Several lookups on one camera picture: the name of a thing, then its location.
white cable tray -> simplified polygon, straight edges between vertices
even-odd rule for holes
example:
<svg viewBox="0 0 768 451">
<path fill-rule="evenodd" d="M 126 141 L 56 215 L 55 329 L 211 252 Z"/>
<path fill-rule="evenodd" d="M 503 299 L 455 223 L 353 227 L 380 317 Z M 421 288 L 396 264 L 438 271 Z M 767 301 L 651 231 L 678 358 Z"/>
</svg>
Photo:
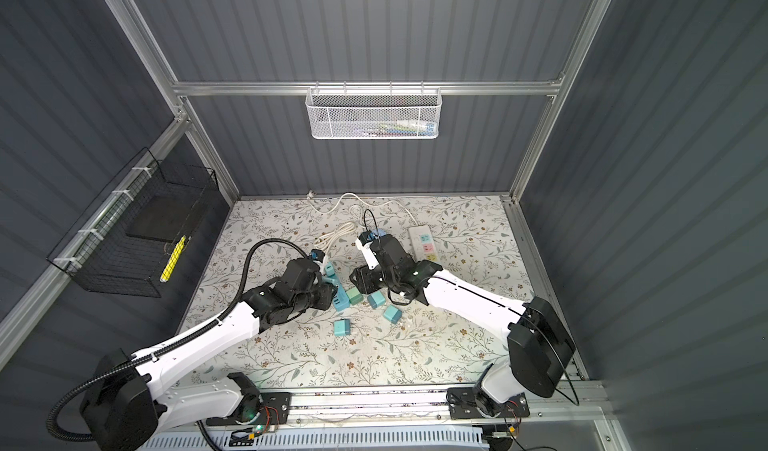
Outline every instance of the white cable tray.
<svg viewBox="0 0 768 451">
<path fill-rule="evenodd" d="M 432 425 L 400 427 L 279 429 L 256 438 L 251 445 L 229 446 L 234 429 L 209 429 L 208 434 L 222 449 L 397 449 L 433 446 L 435 449 L 488 449 L 482 429 L 471 426 Z M 166 431 L 150 438 L 140 449 L 192 451 L 210 447 L 195 431 Z"/>
<path fill-rule="evenodd" d="M 310 88 L 306 111 L 315 139 L 434 139 L 439 88 L 383 88 L 380 94 Z"/>
</svg>

zip tie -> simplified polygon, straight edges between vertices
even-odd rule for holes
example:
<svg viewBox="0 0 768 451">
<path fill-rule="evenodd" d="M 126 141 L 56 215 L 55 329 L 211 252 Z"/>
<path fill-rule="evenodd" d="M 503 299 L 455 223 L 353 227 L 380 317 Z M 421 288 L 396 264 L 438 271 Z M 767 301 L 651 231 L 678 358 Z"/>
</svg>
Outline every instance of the zip tie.
<svg viewBox="0 0 768 451">
<path fill-rule="evenodd" d="M 149 168 L 131 168 L 131 169 L 132 170 L 139 169 L 139 170 L 147 171 L 147 176 L 152 177 L 152 173 L 149 172 Z"/>
<path fill-rule="evenodd" d="M 99 241 L 104 240 L 104 236 L 101 236 L 95 227 L 92 229 L 81 229 L 80 231 L 78 231 L 78 233 L 91 233 L 92 235 L 96 236 Z"/>
<path fill-rule="evenodd" d="M 64 263 L 72 263 L 78 269 L 80 269 L 82 267 L 82 265 L 80 264 L 80 261 L 78 261 L 77 257 L 55 257 L 53 259 L 53 261 L 54 261 L 54 263 L 56 261 L 63 261 Z"/>
<path fill-rule="evenodd" d="M 125 194 L 126 196 L 128 196 L 128 199 L 130 199 L 131 202 L 133 202 L 134 200 L 134 197 L 130 195 L 129 190 L 127 189 L 113 190 L 111 194 Z"/>
</svg>

black wire basket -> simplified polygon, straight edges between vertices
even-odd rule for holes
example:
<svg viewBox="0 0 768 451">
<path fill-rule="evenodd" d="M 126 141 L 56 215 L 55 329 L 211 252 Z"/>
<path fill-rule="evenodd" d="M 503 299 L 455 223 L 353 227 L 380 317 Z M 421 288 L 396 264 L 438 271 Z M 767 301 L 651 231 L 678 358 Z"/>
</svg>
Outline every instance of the black wire basket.
<svg viewBox="0 0 768 451">
<path fill-rule="evenodd" d="M 153 160 L 113 191 L 114 203 L 90 229 L 77 231 L 82 243 L 71 256 L 62 256 L 60 242 L 48 262 L 86 291 L 160 297 L 218 192 L 209 168 Z"/>
</svg>

black motor joint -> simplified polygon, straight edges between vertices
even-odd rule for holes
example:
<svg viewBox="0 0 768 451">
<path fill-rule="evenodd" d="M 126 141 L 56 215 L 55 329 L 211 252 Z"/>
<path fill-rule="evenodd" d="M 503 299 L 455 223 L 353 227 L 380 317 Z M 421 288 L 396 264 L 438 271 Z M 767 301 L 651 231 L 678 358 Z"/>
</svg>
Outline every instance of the black motor joint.
<svg viewBox="0 0 768 451">
<path fill-rule="evenodd" d="M 374 237 L 371 231 L 366 231 L 360 235 L 360 241 L 363 238 L 371 243 L 370 250 L 379 265 L 373 270 L 368 266 L 356 268 L 350 275 L 352 284 L 363 294 L 385 287 L 405 297 L 408 302 L 415 299 L 428 304 L 423 289 L 428 285 L 427 279 L 441 271 L 442 266 L 427 260 L 416 263 L 394 236 Z"/>
<path fill-rule="evenodd" d="M 309 257 L 288 261 L 283 276 L 249 289 L 243 301 L 260 318 L 260 330 L 285 323 L 294 313 L 312 308 L 325 311 L 331 306 L 336 287 L 323 283 L 320 266 Z"/>
</svg>

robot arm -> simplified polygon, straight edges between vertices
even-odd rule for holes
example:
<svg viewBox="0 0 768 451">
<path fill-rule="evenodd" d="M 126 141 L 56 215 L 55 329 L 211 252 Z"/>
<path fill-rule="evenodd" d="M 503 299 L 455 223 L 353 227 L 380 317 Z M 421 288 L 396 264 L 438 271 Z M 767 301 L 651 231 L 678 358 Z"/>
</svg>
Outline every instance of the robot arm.
<svg viewBox="0 0 768 451">
<path fill-rule="evenodd" d="M 539 297 L 525 303 L 499 296 L 459 279 L 439 264 L 416 263 L 391 235 L 363 233 L 356 245 L 367 249 L 378 264 L 371 267 L 366 254 L 368 265 L 350 277 L 361 284 L 361 292 L 374 291 L 370 283 L 387 287 L 411 301 L 456 313 L 506 341 L 509 363 L 491 365 L 476 385 L 475 391 L 482 391 L 486 398 L 486 414 L 493 415 L 496 405 L 525 390 L 552 396 L 576 346 L 550 303 Z"/>
<path fill-rule="evenodd" d="M 95 376 L 130 360 L 151 359 L 102 379 L 85 392 L 80 413 L 99 447 L 103 451 L 130 451 L 153 434 L 209 417 L 231 417 L 264 431 L 269 414 L 259 390 L 243 373 L 230 373 L 215 383 L 174 385 L 192 369 L 240 341 L 292 321 L 311 307 L 327 310 L 336 289 L 321 281 L 317 264 L 321 260 L 322 253 L 313 251 L 312 259 L 289 261 L 282 277 L 244 292 L 224 319 L 212 317 L 131 357 L 122 351 L 104 357 Z M 158 352 L 214 322 L 215 326 L 197 338 L 165 353 Z"/>
</svg>

